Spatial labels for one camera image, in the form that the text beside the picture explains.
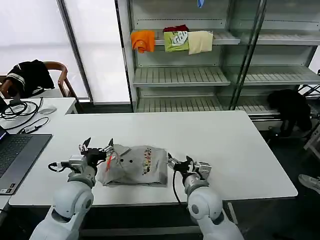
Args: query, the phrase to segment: red cloth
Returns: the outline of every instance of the red cloth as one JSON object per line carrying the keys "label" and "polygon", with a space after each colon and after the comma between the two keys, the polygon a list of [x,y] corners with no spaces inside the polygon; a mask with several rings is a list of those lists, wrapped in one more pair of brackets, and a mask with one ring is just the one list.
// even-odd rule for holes
{"label": "red cloth", "polygon": [[177,31],[181,31],[181,32],[189,32],[189,28],[187,28],[187,26],[181,25],[181,26],[170,26],[170,27],[166,27],[163,29],[163,32],[177,32]]}

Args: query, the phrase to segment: metal shelf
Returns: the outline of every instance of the metal shelf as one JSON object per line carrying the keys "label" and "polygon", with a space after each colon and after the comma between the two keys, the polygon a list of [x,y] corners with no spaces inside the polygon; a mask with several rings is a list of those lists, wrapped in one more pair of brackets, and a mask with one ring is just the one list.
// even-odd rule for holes
{"label": "metal shelf", "polygon": [[[238,67],[227,69],[233,80]],[[320,84],[320,76],[305,66],[250,66],[245,86]]]}
{"label": "metal shelf", "polygon": [[[259,96],[240,96],[237,102],[236,111],[245,111],[250,115],[278,115],[279,113],[271,109],[268,105],[266,95]],[[220,96],[219,100],[222,104],[230,103],[230,97]]]}
{"label": "metal shelf", "polygon": [[[240,43],[240,38],[233,36],[230,32],[225,30],[206,30],[213,34],[212,45],[238,45]],[[155,30],[155,45],[164,46],[165,38],[162,30]]]}
{"label": "metal shelf", "polygon": [[319,32],[299,32],[293,30],[262,31],[257,45],[285,45],[285,46],[319,46]]}
{"label": "metal shelf", "polygon": [[230,81],[217,66],[140,67],[135,71],[135,87],[227,86]]}
{"label": "metal shelf", "polygon": [[145,97],[139,99],[136,109],[138,113],[202,112],[222,111],[223,107],[215,96]]}

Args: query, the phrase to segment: laptop keyboard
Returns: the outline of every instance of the laptop keyboard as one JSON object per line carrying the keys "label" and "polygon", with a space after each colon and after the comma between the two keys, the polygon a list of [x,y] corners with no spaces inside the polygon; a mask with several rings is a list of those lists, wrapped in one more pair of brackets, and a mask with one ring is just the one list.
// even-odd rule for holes
{"label": "laptop keyboard", "polygon": [[0,149],[0,177],[10,167],[32,136],[12,135],[6,146]]}

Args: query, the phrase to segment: black jacket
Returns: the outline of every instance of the black jacket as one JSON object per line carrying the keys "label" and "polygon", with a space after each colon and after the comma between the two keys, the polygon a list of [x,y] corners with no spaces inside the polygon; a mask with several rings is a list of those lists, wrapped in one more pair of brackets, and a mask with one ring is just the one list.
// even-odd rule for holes
{"label": "black jacket", "polygon": [[6,80],[11,80],[18,92],[13,87],[8,89],[11,97],[19,94],[21,98],[33,96],[33,92],[39,88],[54,89],[49,71],[42,61],[24,61],[13,67],[7,74]]}
{"label": "black jacket", "polygon": [[291,89],[274,91],[268,96],[267,101],[272,109],[277,109],[280,112],[281,120],[283,120],[281,126],[283,136],[289,136],[295,124],[303,131],[312,128],[310,106],[306,97],[297,91]]}

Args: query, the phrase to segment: white table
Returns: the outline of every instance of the white table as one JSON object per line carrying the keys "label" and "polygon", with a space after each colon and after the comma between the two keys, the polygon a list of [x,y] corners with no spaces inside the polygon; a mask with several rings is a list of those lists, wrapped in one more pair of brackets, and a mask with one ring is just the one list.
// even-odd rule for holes
{"label": "white table", "polygon": [[[34,102],[36,104],[39,105],[40,103],[40,99],[22,99],[22,101],[31,101]],[[34,134],[45,134],[45,133],[51,133],[51,130],[53,129],[53,127],[51,125],[54,125],[54,122],[61,119],[64,115],[66,114],[71,114],[72,112],[77,112],[76,108],[75,108],[75,103],[76,103],[76,99],[75,98],[44,98],[43,99],[43,105],[42,108],[47,108],[49,106],[55,106],[57,108],[57,110],[49,115],[42,115],[40,113],[37,113],[32,120],[30,120],[27,124],[31,124],[34,121],[36,121],[37,119],[40,119],[42,117],[49,117],[50,121],[43,127],[41,127],[38,131],[36,131]],[[30,116],[26,116],[26,117],[20,117],[15,119],[14,121],[7,121],[4,119],[0,119],[0,126],[2,126],[3,128],[10,128],[13,126],[17,126],[20,123],[24,122],[26,119],[28,119]],[[15,134],[17,133],[21,128],[23,128],[23,126],[9,130],[8,132],[11,134]],[[0,195],[0,209],[5,209],[7,206],[7,203],[10,199],[10,196],[4,196],[4,195]],[[2,217],[4,214],[3,212],[0,211],[0,216]]]}
{"label": "white table", "polygon": [[[223,200],[286,198],[298,194],[294,185],[244,111],[70,114],[54,127],[52,140],[11,197],[12,206],[50,206],[54,192],[66,184],[68,170],[55,173],[48,164],[79,154],[78,144],[92,137],[92,147],[111,138],[124,146],[164,148],[184,161],[189,155],[212,166],[209,183]],[[95,206],[176,203],[173,171],[167,187],[102,186],[92,192]],[[177,194],[186,201],[181,176]]]}
{"label": "white table", "polygon": [[[30,102],[34,102],[37,105],[40,104],[40,98],[28,98],[28,99],[22,99],[22,101],[30,101]],[[5,102],[8,104],[10,102],[9,99],[5,99]],[[26,124],[22,125],[21,127],[17,127],[11,130],[8,130],[8,132],[10,134],[16,134],[20,129],[22,129],[24,126],[27,126],[31,123],[33,123],[34,121],[41,119],[43,117],[49,117],[50,118],[50,122],[55,121],[56,119],[59,119],[61,117],[63,117],[66,114],[70,114],[72,112],[77,113],[77,110],[75,108],[75,103],[76,103],[76,99],[73,97],[66,97],[66,98],[44,98],[43,99],[43,104],[41,109],[46,109],[49,108],[50,106],[54,106],[57,108],[57,110],[49,115],[43,115],[40,113],[37,113],[29,122],[27,122]],[[35,109],[34,105],[28,104],[28,109],[27,112],[31,112]],[[17,117],[14,120],[4,120],[4,119],[0,119],[0,126],[2,126],[4,129],[8,129],[14,126],[17,126],[21,123],[23,123],[24,121],[26,121],[28,118],[30,118],[30,116],[23,116],[23,117]],[[37,124],[40,125],[42,123],[45,123],[45,120],[39,121]],[[39,129],[39,131],[37,131],[37,133],[50,133],[50,132],[45,132],[45,130],[48,129],[49,126],[49,122],[48,124],[46,124],[45,126],[41,127]]]}

